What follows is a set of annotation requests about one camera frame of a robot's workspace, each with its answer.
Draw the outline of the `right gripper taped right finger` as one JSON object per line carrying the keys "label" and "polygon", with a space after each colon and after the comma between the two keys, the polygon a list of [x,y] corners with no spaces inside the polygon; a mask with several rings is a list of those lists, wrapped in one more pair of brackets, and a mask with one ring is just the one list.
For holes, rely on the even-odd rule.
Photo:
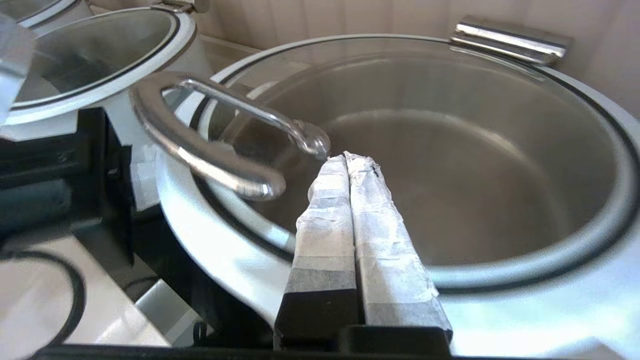
{"label": "right gripper taped right finger", "polygon": [[447,342],[453,327],[434,281],[410,239],[382,169],[371,157],[346,153],[355,263],[365,323],[436,327]]}

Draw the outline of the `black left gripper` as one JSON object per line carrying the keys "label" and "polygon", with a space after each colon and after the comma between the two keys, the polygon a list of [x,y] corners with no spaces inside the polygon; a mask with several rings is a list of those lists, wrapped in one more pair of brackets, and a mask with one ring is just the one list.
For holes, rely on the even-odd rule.
{"label": "black left gripper", "polygon": [[51,231],[72,235],[110,267],[133,264],[133,194],[138,212],[158,205],[157,152],[122,145],[101,107],[80,111],[74,133],[2,140],[1,248]]}

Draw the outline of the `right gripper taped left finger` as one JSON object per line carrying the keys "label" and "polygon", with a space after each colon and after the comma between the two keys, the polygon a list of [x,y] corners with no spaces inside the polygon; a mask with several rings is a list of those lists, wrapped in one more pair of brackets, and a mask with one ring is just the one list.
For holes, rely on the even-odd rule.
{"label": "right gripper taped left finger", "polygon": [[360,322],[350,181],[344,156],[329,158],[295,225],[291,271],[274,322],[276,350],[332,350]]}

